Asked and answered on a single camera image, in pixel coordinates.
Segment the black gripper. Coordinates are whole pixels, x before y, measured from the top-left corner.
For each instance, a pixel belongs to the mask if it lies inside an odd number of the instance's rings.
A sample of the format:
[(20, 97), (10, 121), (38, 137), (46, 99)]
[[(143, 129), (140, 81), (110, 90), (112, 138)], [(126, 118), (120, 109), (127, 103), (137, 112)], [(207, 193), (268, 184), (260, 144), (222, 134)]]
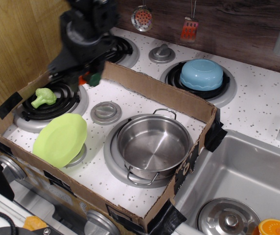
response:
[(52, 83), (63, 81), (73, 92), (78, 91), (79, 76), (100, 77), (105, 67), (105, 52), (116, 41), (106, 34), (117, 24), (114, 11), (95, 11), (85, 15), (66, 11), (60, 16), (62, 49), (48, 65)]

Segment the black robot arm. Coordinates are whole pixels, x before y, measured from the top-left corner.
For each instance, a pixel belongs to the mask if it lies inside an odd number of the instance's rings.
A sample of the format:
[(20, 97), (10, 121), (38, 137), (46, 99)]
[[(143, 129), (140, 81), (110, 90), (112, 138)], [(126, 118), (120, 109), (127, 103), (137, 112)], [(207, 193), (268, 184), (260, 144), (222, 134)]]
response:
[(79, 85), (99, 84), (105, 53), (116, 45), (110, 33), (119, 14), (114, 0), (70, 0), (70, 10), (60, 16), (62, 49), (48, 65), (51, 84), (67, 84), (74, 92)]

